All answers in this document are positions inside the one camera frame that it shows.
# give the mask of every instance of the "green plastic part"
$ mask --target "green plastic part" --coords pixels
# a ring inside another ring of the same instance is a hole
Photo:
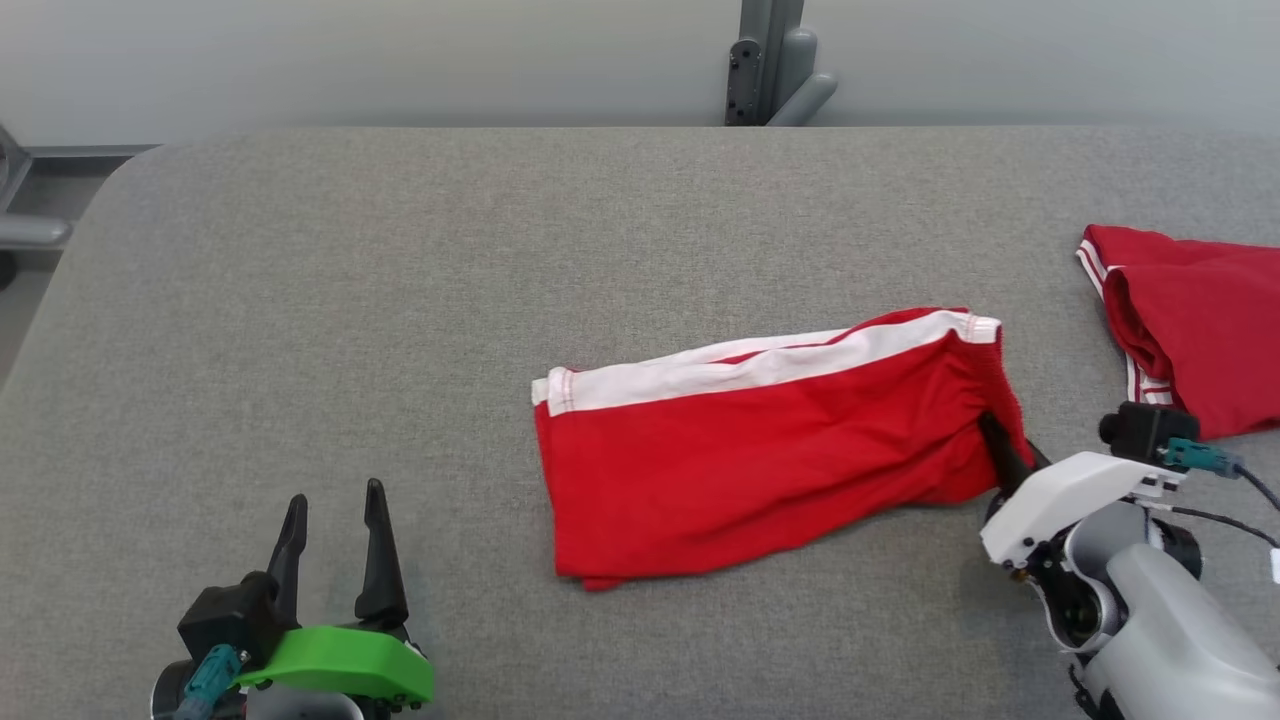
[[[413,648],[385,633],[333,625],[284,633],[266,667],[234,682],[253,687],[266,680],[394,705],[431,702],[435,694],[431,664]]]

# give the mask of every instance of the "gray table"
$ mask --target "gray table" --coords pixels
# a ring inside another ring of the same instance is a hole
[[[1276,243],[1280,141],[1167,131],[306,129],[108,181],[0,396],[0,715],[146,712],[206,584],[311,498],[303,623],[349,619],[376,475],[439,717],[1076,719],[984,503],[705,578],[552,569],[529,382],[915,305],[1006,323],[1051,456],[1098,448],[1120,354],[1085,223]],[[1280,437],[1229,443],[1280,480]],[[1275,529],[1243,483],[1185,502]],[[1187,523],[1280,656],[1266,548]]]

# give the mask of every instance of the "black cable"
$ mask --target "black cable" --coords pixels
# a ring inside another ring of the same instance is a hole
[[[1080,711],[1084,712],[1089,720],[1100,720],[1102,717],[1102,712],[1089,696],[1089,691],[1084,689],[1084,683],[1075,676],[1074,662],[1066,666],[1066,676],[1071,678],[1071,684],[1075,685],[1075,705],[1080,707]]]
[[[1192,518],[1203,518],[1206,520],[1213,520],[1215,523],[1222,523],[1224,525],[1231,525],[1238,530],[1244,530],[1251,536],[1260,537],[1267,541],[1268,543],[1271,543],[1271,547],[1280,547],[1280,541],[1276,541],[1276,538],[1263,533],[1262,530],[1252,525],[1245,525],[1244,523],[1236,520],[1235,518],[1228,518],[1226,515],[1215,515],[1213,512],[1204,512],[1203,510],[1196,510],[1192,507],[1169,507],[1169,511],[1176,512],[1179,515],[1190,515]]]
[[[1272,507],[1280,510],[1280,497],[1276,497],[1276,493],[1271,492],[1271,488],[1268,488],[1266,483],[1263,483],[1257,475],[1251,473],[1248,468],[1245,468],[1244,465],[1236,465],[1235,471],[1244,475],[1245,480],[1249,480],[1249,483],[1253,487],[1258,488],[1258,492],[1261,492],[1268,501],[1271,501]]]

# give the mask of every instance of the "metal frame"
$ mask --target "metal frame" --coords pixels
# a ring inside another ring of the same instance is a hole
[[[836,92],[835,76],[813,72],[818,36],[800,27],[803,14],[804,0],[742,0],[726,126],[803,126]]]
[[[72,224],[67,220],[5,213],[31,170],[32,156],[3,126],[0,149],[4,150],[4,165],[0,167],[4,170],[0,173],[0,251],[63,246],[72,234]]]
[[[5,132],[4,126],[0,126],[0,151],[4,152],[4,158],[0,158],[0,213],[4,213],[31,170],[31,154]]]

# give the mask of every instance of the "folded clothing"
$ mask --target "folded clothing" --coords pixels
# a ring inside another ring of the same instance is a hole
[[[1213,439],[1280,425],[1280,247],[1089,225],[1076,250],[1125,352],[1128,398]]]
[[[595,370],[532,395],[556,571],[586,589],[708,573],[908,503],[995,487],[991,411],[1030,461],[1000,322],[892,313]]]

